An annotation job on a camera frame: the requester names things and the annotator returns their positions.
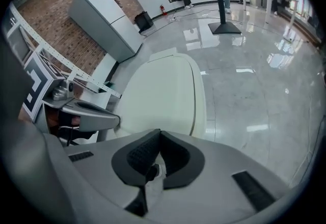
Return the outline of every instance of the black vent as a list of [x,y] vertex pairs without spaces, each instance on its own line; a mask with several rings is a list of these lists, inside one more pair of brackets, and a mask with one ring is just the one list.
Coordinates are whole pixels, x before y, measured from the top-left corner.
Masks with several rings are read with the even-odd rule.
[[91,153],[90,151],[87,152],[82,152],[82,153],[77,153],[77,154],[73,154],[73,155],[69,155],[69,159],[74,162],[74,161],[79,161],[79,160],[83,160],[85,158],[91,157],[94,154]]
[[256,211],[267,208],[275,201],[266,189],[248,172],[233,174],[232,177]]

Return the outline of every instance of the red fire extinguisher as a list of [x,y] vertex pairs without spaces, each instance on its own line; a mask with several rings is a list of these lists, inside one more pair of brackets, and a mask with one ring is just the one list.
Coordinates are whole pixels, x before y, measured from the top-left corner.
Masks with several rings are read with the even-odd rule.
[[163,4],[161,6],[159,6],[159,8],[161,9],[163,15],[167,15],[167,12],[165,11]]

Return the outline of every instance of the marble floor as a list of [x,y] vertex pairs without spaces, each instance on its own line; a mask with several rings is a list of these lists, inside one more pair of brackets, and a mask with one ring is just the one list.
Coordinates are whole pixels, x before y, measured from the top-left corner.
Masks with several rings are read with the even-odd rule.
[[112,82],[123,91],[151,54],[176,48],[198,64],[206,94],[204,139],[233,146],[297,185],[311,160],[325,112],[320,55],[288,22],[263,10],[231,4],[227,19],[242,34],[213,35],[217,4],[200,5],[157,19],[143,32],[139,53],[119,65]]

